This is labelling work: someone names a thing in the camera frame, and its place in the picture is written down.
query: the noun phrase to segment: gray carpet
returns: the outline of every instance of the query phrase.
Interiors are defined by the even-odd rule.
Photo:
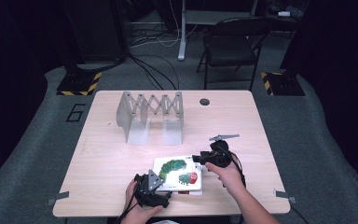
[[[358,223],[358,175],[343,158],[324,122],[324,112],[312,87],[298,80],[306,93],[303,97],[268,96],[261,72],[280,72],[279,66],[288,46],[287,35],[272,34],[261,53],[253,95],[266,129],[286,191],[297,198],[294,207],[310,223]],[[187,42],[186,60],[177,61],[179,43],[132,48],[131,53],[155,66],[180,90],[201,90],[202,73],[196,68],[202,53],[201,38]],[[56,88],[63,68],[46,74],[48,91],[27,132],[0,170],[0,223],[63,223],[52,215],[46,199],[60,190],[81,133],[94,94],[58,96]],[[162,76],[154,75],[161,86],[171,90]],[[246,89],[243,83],[211,86],[216,89]],[[128,59],[103,72],[96,91],[154,90],[145,72]],[[79,122],[65,122],[75,104],[84,113]],[[276,215],[281,223],[303,223],[293,210]],[[69,218],[68,223],[105,223],[105,217]]]

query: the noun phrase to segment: cable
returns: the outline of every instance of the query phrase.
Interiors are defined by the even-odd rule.
[[[166,59],[164,59],[163,57],[160,57],[160,56],[158,56],[158,55],[142,54],[142,55],[137,55],[137,56],[138,56],[138,57],[143,57],[143,56],[147,56],[147,57],[158,57],[158,58],[160,58],[161,60],[163,60],[163,61],[165,61],[166,63],[168,63],[168,64],[171,66],[171,68],[172,68],[172,70],[173,70],[173,73],[175,74],[175,77],[176,77],[176,81],[177,81],[176,90],[180,90],[180,86],[179,86],[179,76],[177,75],[176,70],[175,70],[175,68],[173,67],[173,65],[172,65],[172,63],[171,63],[170,61],[168,61],[168,60],[166,60]]]
[[[176,20],[176,17],[175,17],[175,14],[173,13],[173,7],[172,7],[172,0],[170,0],[170,6],[171,6],[171,12],[172,12],[172,15],[173,15],[173,19],[175,20],[175,25],[176,25],[176,30],[177,30],[177,37],[176,37],[176,40],[171,44],[171,45],[165,45],[161,42],[161,44],[164,46],[164,47],[172,47],[174,44],[176,44],[176,42],[178,40],[180,40],[180,33],[179,33],[179,24],[178,24],[178,21]]]
[[[156,26],[153,29],[136,29],[132,31],[132,35],[139,37],[139,38],[134,38],[131,41],[131,46],[132,47],[136,47],[136,45],[143,43],[149,39],[160,39],[160,38],[165,38],[167,36],[169,36],[169,33],[167,31],[165,31],[162,26],[161,26],[161,31],[160,30],[156,30],[158,26]],[[153,35],[148,35],[147,32],[158,32],[157,34],[153,34]]]
[[[202,2],[201,11],[203,11],[204,7],[205,7],[205,0],[203,0],[203,2]],[[191,35],[191,33],[193,33],[193,31],[197,28],[197,26],[198,26],[198,24],[196,24],[196,25],[194,26],[194,28],[186,35],[186,38],[187,38],[189,35]]]
[[[163,89],[163,88],[161,87],[161,85],[157,82],[157,80],[153,77],[153,75],[151,75],[151,73],[145,68],[145,65],[148,66],[149,68],[155,70],[156,72],[158,72],[158,73],[159,73],[160,75],[162,75],[163,77],[165,77],[165,78],[172,84],[173,88],[174,88],[175,90],[177,90],[176,87],[175,87],[175,85],[173,84],[173,82],[172,82],[167,76],[165,76],[164,74],[162,74],[158,69],[156,69],[156,68],[153,67],[152,65],[150,65],[150,64],[148,64],[148,63],[146,63],[146,62],[144,62],[144,61],[142,61],[142,60],[140,60],[140,59],[134,57],[133,55],[130,55],[129,57],[130,57],[135,63],[137,63],[139,66],[141,66],[141,67],[144,69],[144,71],[146,72],[146,76],[147,76],[147,77],[152,77],[152,78],[153,78],[153,80],[157,83],[157,85],[160,87],[160,89],[161,89],[162,91],[163,91],[164,89]],[[158,89],[158,88],[153,84],[153,82],[152,82],[150,79],[149,79],[149,81],[150,81],[150,83],[152,83],[152,85],[153,85],[156,89]]]
[[[239,222],[239,224],[242,224],[242,222],[243,222],[243,216],[242,216],[242,214],[241,214],[241,217],[240,217],[240,222]]]
[[[177,37],[176,39],[174,40],[162,40],[162,38],[166,38],[166,37],[169,37],[169,33],[167,33],[167,31],[162,31],[161,33],[159,34],[155,34],[155,35],[147,35],[147,34],[144,34],[143,36],[137,38],[137,39],[133,39],[131,41],[131,46],[130,48],[137,48],[137,47],[140,47],[142,45],[146,45],[146,44],[161,44],[161,43],[169,43],[169,42],[177,42]],[[148,40],[150,39],[156,39],[158,41],[152,41],[152,42],[147,42]]]
[[[297,209],[295,209],[295,208],[292,206],[291,203],[290,203],[290,208],[293,209],[293,211],[295,211],[295,212],[304,220],[305,223],[310,224],[310,223],[305,219],[305,217],[304,217],[300,212],[298,212]]]
[[[124,209],[123,213],[120,215],[120,217],[118,217],[115,221],[114,224],[119,224],[121,222],[121,220],[123,220],[124,217],[126,217],[126,215],[130,212],[130,210],[132,210],[132,208],[134,208],[136,205],[138,205],[138,202],[130,208],[131,204],[132,204],[132,201],[133,201],[133,198],[135,198],[135,191],[138,189],[138,184],[135,186],[135,189],[133,190],[133,193],[131,195],[131,198],[130,198],[130,202],[129,204],[127,205],[126,209]]]
[[[235,153],[233,153],[233,152],[228,151],[228,150],[225,149],[225,148],[222,148],[222,147],[218,146],[218,145],[215,145],[214,147],[218,147],[219,149],[221,149],[222,151],[224,151],[224,152],[228,155],[228,158],[229,158],[229,159],[234,163],[234,165],[237,167],[238,172],[240,172],[242,183],[243,183],[243,185],[246,187],[245,175],[243,174],[241,161],[240,161],[240,159],[237,157],[237,155],[236,155]],[[232,158],[232,155],[234,155],[234,156],[237,158],[237,161],[238,161],[238,162],[236,162],[236,161]]]
[[[158,87],[150,80],[149,77],[152,77],[155,82],[158,84],[158,86],[162,89],[161,85],[159,85],[159,83],[156,81],[156,79],[153,77],[153,75],[151,75],[151,73],[141,64],[137,61],[137,59],[135,57],[133,57],[132,55],[129,56],[135,63],[137,63],[140,67],[142,67],[146,73],[146,77],[147,79],[149,79],[150,83],[158,90]]]

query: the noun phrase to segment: person's arm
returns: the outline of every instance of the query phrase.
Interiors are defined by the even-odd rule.
[[[126,190],[126,204],[124,205],[124,210],[128,207],[130,203],[133,190],[136,186],[136,181],[132,180],[127,186]],[[130,205],[130,212],[121,220],[121,224],[145,224],[152,216],[157,214],[163,208],[161,205],[153,207],[150,209],[143,209],[136,201],[136,198],[133,198]]]
[[[241,174],[233,162],[226,168],[215,166],[210,162],[206,162],[205,166],[209,171],[219,175],[219,180],[237,202],[246,223],[279,223],[246,189],[242,183]]]

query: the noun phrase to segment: green drawing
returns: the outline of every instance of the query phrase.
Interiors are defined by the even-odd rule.
[[[187,164],[184,160],[168,161],[161,166],[161,171],[159,172],[158,176],[159,176],[159,178],[162,179],[162,181],[165,182],[165,180],[167,178],[167,174],[169,172],[182,170],[182,169],[185,169],[186,167],[187,167]]]
[[[191,173],[179,175],[179,183],[183,185],[188,185],[190,183],[190,177],[191,177]]]

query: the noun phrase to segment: wooden table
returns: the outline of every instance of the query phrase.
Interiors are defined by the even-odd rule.
[[[76,150],[60,192],[69,197],[58,200],[56,217],[118,217],[123,211],[125,190],[136,174],[147,174],[156,157],[199,155],[210,151],[209,138],[218,134],[240,137],[227,140],[229,149],[241,160],[247,189],[273,214],[290,210],[289,202],[274,190],[284,191],[269,141],[249,91],[182,91],[185,124],[183,144],[162,144],[162,115],[149,114],[151,127],[144,146],[126,144],[117,126],[116,112],[123,91],[98,91],[79,137]],[[176,91],[131,91],[145,98],[158,98]],[[200,99],[210,100],[201,105]],[[202,170],[202,195],[173,194],[170,205],[158,217],[237,215],[240,210],[222,187],[217,175]]]

